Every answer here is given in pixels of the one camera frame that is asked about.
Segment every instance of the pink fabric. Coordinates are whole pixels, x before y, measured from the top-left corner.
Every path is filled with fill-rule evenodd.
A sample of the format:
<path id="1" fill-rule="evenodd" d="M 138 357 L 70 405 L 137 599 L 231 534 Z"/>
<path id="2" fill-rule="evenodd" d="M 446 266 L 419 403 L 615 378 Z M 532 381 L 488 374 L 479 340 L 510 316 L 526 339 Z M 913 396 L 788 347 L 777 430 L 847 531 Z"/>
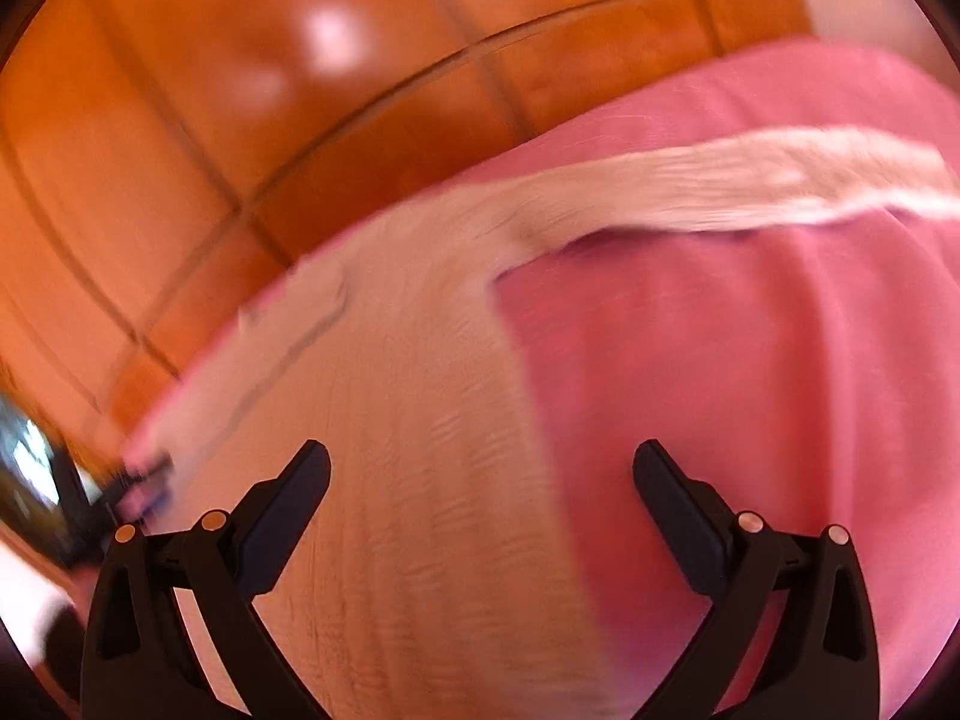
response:
<path id="1" fill-rule="evenodd" d="M 934 143 L 957 168 L 958 117 L 899 58 L 800 41 L 629 95 L 466 177 L 773 124 L 878 127 Z M 828 228 L 601 234 L 501 279 L 621 689 L 648 695 L 706 610 L 632 489 L 647 437 L 775 527 L 847 524 L 884 716 L 923 678 L 960 616 L 957 252 L 956 223 L 873 213 Z"/>

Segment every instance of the beige fabric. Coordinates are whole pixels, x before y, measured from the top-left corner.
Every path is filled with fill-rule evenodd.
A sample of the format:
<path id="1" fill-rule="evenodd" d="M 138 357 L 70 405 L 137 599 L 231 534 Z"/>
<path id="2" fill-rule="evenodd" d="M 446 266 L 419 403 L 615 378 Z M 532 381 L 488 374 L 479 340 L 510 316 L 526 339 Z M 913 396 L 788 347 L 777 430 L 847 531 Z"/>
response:
<path id="1" fill-rule="evenodd" d="M 960 213 L 934 149 L 850 129 L 762 131 L 392 208 L 302 264 L 152 425 L 141 456 L 169 450 L 179 471 L 161 526 L 234 505 L 315 437 L 330 493 L 257 608 L 337 720 L 629 716 L 491 282 L 602 227 L 747 229 L 880 206 Z"/>

